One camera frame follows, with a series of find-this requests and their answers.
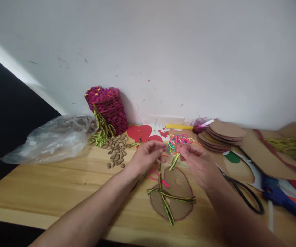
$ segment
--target black scissors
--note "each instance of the black scissors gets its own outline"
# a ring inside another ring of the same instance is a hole
[[[244,202],[250,207],[250,209],[252,209],[255,213],[257,214],[264,214],[264,207],[260,201],[260,199],[257,197],[256,194],[254,194],[254,192],[247,187],[245,184],[227,176],[223,170],[218,166],[221,174],[223,175],[223,177],[228,181],[231,182],[232,185],[235,187],[235,189],[237,190],[237,192],[240,194],[240,196],[243,198]],[[242,186],[244,189],[246,189],[254,198],[254,200],[257,202],[258,206],[259,206],[259,210],[257,210],[245,197],[245,195],[243,194],[243,192],[240,190],[239,185]]]

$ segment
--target hand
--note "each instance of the hand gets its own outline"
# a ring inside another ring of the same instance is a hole
[[[162,156],[164,151],[166,151],[166,143],[155,140],[147,141],[138,147],[127,164],[126,170],[134,179],[139,179],[156,163],[157,159],[162,163],[166,162]]]
[[[204,190],[217,186],[224,180],[211,155],[204,149],[179,144],[176,151],[181,154],[181,161],[187,162],[197,184]]]

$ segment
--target green paper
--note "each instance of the green paper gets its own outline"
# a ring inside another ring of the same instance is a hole
[[[232,151],[229,151],[229,153],[227,155],[224,155],[231,163],[239,163],[241,161],[241,159],[234,154]]]

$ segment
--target stack of cardboard circles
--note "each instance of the stack of cardboard circles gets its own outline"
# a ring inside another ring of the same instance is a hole
[[[120,90],[110,87],[108,89],[92,87],[87,90],[85,99],[91,111],[96,109],[111,124],[116,135],[123,134],[128,129],[124,106],[120,97]]]
[[[203,133],[199,133],[197,140],[205,148],[223,153],[229,151],[231,145],[240,146],[246,132],[234,123],[215,120]]]

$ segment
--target plastic bag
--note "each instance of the plastic bag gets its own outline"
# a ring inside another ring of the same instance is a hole
[[[25,144],[1,160],[9,164],[41,164],[75,157],[97,130],[93,116],[58,116],[33,130]]]

